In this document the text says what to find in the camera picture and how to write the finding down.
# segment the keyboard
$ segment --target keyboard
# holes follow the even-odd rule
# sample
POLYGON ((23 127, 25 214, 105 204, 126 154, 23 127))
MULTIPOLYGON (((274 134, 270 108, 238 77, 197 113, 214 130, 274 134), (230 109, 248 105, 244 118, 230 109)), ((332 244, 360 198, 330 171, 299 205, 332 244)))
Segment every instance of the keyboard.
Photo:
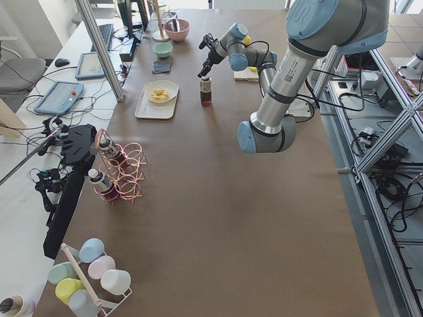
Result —
MULTIPOLYGON (((107 50, 109 50, 110 45, 112 45, 113 24, 99 25, 98 29, 100 30, 100 34, 101 34, 101 37, 103 38, 104 45, 106 46, 107 50)), ((91 51, 95 52, 94 45, 91 46, 91 51)))

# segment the yellow cup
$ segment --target yellow cup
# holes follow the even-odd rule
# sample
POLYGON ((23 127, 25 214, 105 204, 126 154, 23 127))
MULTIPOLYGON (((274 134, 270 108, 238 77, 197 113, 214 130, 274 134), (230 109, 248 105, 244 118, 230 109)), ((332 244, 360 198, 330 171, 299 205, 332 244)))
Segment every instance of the yellow cup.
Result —
POLYGON ((69 299, 74 292, 79 289, 85 289, 84 284, 78 279, 62 279, 56 286, 56 296, 59 300, 69 305, 69 299))

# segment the bowl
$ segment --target bowl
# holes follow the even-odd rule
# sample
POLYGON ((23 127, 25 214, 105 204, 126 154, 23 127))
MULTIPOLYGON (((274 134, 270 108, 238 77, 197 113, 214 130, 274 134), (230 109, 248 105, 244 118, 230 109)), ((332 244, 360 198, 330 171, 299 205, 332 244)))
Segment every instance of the bowl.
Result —
POLYGON ((167 36, 174 41, 183 41, 187 37, 190 31, 190 23, 187 20, 182 20, 181 18, 171 18, 169 21, 163 25, 167 36), (179 25, 179 31, 174 31, 174 20, 179 25))
POLYGON ((153 51, 161 58, 169 57, 172 54, 172 50, 172 44, 169 43, 158 43, 153 47, 153 51))

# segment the white table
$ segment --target white table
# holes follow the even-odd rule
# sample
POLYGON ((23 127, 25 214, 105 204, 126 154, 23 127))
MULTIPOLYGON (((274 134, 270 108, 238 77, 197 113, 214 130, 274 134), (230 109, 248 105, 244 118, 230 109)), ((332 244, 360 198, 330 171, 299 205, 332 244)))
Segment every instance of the white table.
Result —
MULTIPOLYGON (((114 39, 111 48, 115 48, 120 42, 114 39)), ((79 56, 83 52, 89 52, 91 41, 87 31, 81 23, 70 37, 68 43, 59 52, 58 58, 63 57, 70 60, 66 67, 76 66, 79 56)), ((112 62, 115 70, 120 70, 119 52, 111 52, 112 62)), ((58 70, 54 63, 47 69, 46 73, 58 70)), ((51 74, 48 78, 57 81, 76 81, 76 69, 64 69, 51 74)), ((116 98, 110 90, 110 85, 105 78, 83 81, 85 85, 82 96, 101 96, 94 105, 94 110, 84 114, 81 124, 89 123, 99 130, 106 129, 116 105, 116 98)), ((30 94, 44 95, 53 84, 48 79, 42 79, 30 94)), ((18 117, 28 128, 40 127, 42 121, 49 116, 36 116, 29 112, 33 110, 37 102, 36 98, 29 98, 18 110, 18 117)), ((81 110, 91 104, 91 99, 86 98, 78 101, 72 110, 81 110)), ((74 119, 73 124, 79 121, 80 117, 74 119)), ((30 136, 41 132, 43 128, 26 130, 24 134, 30 136)), ((0 136, 0 142, 26 143, 24 137, 18 139, 5 139, 0 136)), ((60 147, 54 149, 55 153, 60 152, 60 147)), ((0 144, 0 178, 4 177, 19 161, 26 155, 26 146, 0 144)), ((35 183, 28 177, 27 173, 31 168, 39 170, 55 168, 58 166, 59 157, 53 154, 46 154, 43 157, 34 155, 25 165, 13 174, 0 188, 0 241, 1 261, 0 270, 0 300, 15 294, 38 302, 41 292, 47 279, 47 273, 53 264, 53 260, 44 256, 43 242, 48 228, 46 221, 48 213, 45 212, 41 195, 34 189, 35 183)))

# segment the computer mouse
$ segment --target computer mouse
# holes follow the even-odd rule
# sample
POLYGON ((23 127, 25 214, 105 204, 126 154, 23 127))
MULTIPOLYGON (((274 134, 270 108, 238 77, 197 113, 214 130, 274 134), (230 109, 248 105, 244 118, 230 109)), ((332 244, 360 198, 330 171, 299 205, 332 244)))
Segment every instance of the computer mouse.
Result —
POLYGON ((70 61, 66 58, 57 58, 56 61, 54 62, 54 65, 56 67, 62 67, 69 64, 70 64, 70 61))

